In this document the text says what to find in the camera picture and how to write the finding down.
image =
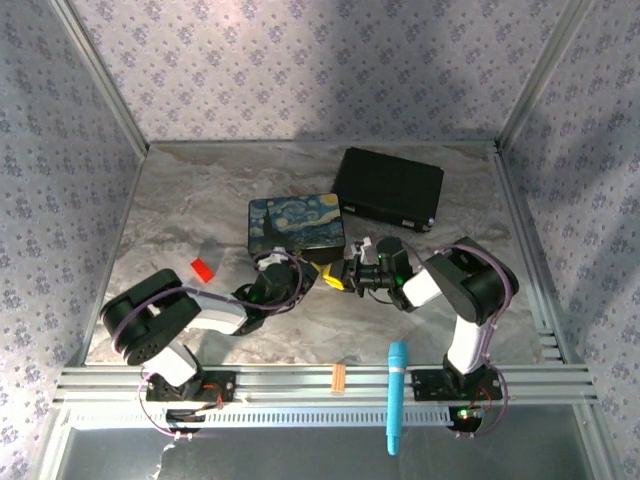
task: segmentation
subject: gray marble table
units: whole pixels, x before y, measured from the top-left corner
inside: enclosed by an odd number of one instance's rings
[[[255,278],[246,249],[247,204],[254,198],[328,192],[345,148],[326,144],[197,144],[151,147],[131,206],[105,301],[159,269],[197,283],[190,263],[214,267],[211,291],[229,293]],[[500,321],[494,362],[538,363],[541,347],[526,294],[521,255],[494,188],[484,147],[441,145],[368,147],[440,166],[445,171],[435,226],[418,234],[345,215],[347,241],[397,235],[427,258],[435,248],[469,235],[511,266],[521,293]],[[372,172],[363,172],[366,176]],[[411,313],[358,298],[317,282],[295,310],[270,317],[245,337],[191,329],[179,340],[203,364],[386,363],[389,343],[409,344],[413,364],[438,364],[453,335],[455,315],[439,298]],[[98,322],[88,363],[122,360]]]

